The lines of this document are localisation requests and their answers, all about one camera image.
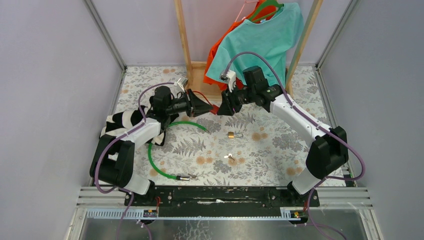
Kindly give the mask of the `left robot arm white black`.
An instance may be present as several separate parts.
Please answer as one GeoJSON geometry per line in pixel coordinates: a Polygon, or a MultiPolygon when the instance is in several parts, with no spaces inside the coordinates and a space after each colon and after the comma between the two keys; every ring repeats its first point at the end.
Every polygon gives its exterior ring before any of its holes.
{"type": "Polygon", "coordinates": [[[139,109],[142,116],[139,123],[118,136],[104,134],[100,137],[89,174],[101,193],[107,194],[108,190],[101,188],[100,181],[114,189],[135,193],[144,206],[152,204],[155,192],[150,188],[151,181],[134,171],[136,149],[164,133],[178,114],[198,117],[213,110],[211,104],[197,97],[191,89],[174,98],[169,85],[165,82],[152,86],[154,94],[149,100],[150,107],[139,109]]]}

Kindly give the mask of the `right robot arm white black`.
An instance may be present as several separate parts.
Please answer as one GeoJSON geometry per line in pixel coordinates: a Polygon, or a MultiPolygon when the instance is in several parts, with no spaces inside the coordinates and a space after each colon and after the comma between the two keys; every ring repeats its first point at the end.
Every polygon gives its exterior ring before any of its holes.
{"type": "Polygon", "coordinates": [[[285,94],[279,84],[269,85],[259,66],[249,67],[243,74],[246,77],[243,88],[237,87],[234,71],[220,75],[227,89],[221,93],[222,103],[217,114],[233,116],[243,105],[255,103],[282,119],[303,138],[309,148],[306,168],[288,184],[286,193],[287,201],[299,206],[313,187],[348,161],[348,149],[340,142],[346,141],[346,131],[318,121],[285,94]]]}

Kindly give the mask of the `red cable lock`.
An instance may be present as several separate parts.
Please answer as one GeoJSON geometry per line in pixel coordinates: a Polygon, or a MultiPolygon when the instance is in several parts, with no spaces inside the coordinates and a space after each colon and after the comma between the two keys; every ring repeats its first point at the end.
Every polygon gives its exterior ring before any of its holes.
{"type": "Polygon", "coordinates": [[[209,101],[209,99],[202,93],[202,92],[200,92],[200,91],[197,91],[197,90],[194,90],[193,91],[195,94],[198,94],[198,95],[200,95],[200,96],[202,96],[203,98],[204,98],[204,100],[206,100],[206,102],[210,105],[210,106],[212,106],[212,109],[209,111],[210,113],[212,113],[212,114],[214,114],[214,115],[217,115],[217,113],[218,113],[218,110],[219,110],[219,107],[216,105],[216,104],[212,104],[210,101],[209,101]]]}

